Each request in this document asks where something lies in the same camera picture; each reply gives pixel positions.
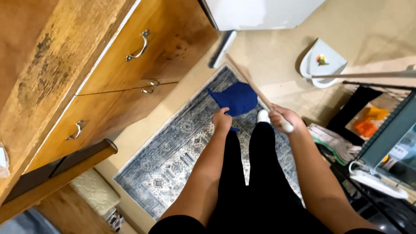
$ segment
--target area rug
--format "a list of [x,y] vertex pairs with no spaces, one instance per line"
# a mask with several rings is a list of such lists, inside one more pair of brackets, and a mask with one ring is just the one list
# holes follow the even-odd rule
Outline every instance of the area rug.
[[[114,177],[153,219],[159,219],[178,197],[196,160],[214,132],[211,117],[218,110],[218,105],[206,88],[220,92],[238,81],[239,78],[227,64],[218,69]],[[233,127],[240,129],[237,135],[247,185],[250,176],[248,144],[256,125],[257,112],[261,109],[263,107],[257,104],[250,112],[233,118]],[[288,139],[286,135],[276,130],[275,132],[280,165],[290,186],[301,197]]]

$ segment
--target metal handle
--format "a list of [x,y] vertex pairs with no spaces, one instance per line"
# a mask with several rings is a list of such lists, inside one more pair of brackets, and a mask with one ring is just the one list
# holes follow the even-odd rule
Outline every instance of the metal handle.
[[152,94],[154,91],[155,91],[155,90],[154,90],[154,88],[153,88],[153,87],[150,89],[150,91],[147,91],[146,89],[142,89],[142,90],[141,90],[141,92],[148,93],[148,94]]
[[81,124],[82,124],[83,122],[84,122],[84,121],[83,121],[83,120],[81,120],[81,121],[79,121],[78,123],[76,123],[76,124],[75,124],[75,126],[78,128],[78,133],[77,133],[77,135],[76,135],[76,136],[70,135],[69,137],[65,138],[65,140],[69,141],[69,140],[77,139],[77,138],[79,137],[79,135],[81,134],[81,132],[82,132],[82,127],[81,127]]
[[149,85],[157,87],[160,85],[160,82],[158,80],[152,80],[149,82]]
[[137,55],[128,55],[126,57],[126,61],[127,62],[130,61],[132,58],[138,58],[138,57],[140,57],[144,53],[144,51],[147,48],[147,36],[148,35],[149,35],[149,29],[146,29],[144,32],[142,32],[141,36],[143,37],[143,40],[144,40],[143,48],[141,49],[141,51]]

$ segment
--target white dustpan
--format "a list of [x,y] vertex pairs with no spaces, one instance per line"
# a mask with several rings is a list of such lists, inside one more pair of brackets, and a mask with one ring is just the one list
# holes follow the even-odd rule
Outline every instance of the white dustpan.
[[[324,54],[328,65],[319,66],[316,57]],[[305,57],[300,63],[300,74],[307,78],[314,86],[318,88],[326,88],[333,85],[338,78],[315,78],[313,75],[337,75],[341,74],[347,66],[347,61],[329,47],[321,39],[316,40],[312,48],[306,53]]]

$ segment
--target shoe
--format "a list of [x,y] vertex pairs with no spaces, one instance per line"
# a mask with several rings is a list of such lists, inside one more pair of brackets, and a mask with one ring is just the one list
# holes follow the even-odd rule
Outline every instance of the shoe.
[[267,112],[267,110],[260,110],[257,113],[257,123],[260,122],[270,123],[269,112]]

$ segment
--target beige floor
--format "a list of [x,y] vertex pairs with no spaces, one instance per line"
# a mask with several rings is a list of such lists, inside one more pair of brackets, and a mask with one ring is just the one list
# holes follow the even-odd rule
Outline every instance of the beige floor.
[[[230,54],[248,68],[272,102],[325,124],[337,112],[345,93],[340,84],[321,90],[301,78],[295,64],[302,51],[319,37],[349,61],[347,72],[404,70],[416,64],[414,9],[414,0],[326,0],[295,29],[238,32]],[[121,133],[115,140],[118,154],[96,166],[120,194],[120,207],[138,233],[147,233],[155,221],[111,178],[215,72],[207,67],[214,50],[215,46],[147,118]],[[409,79],[370,82],[416,86]]]

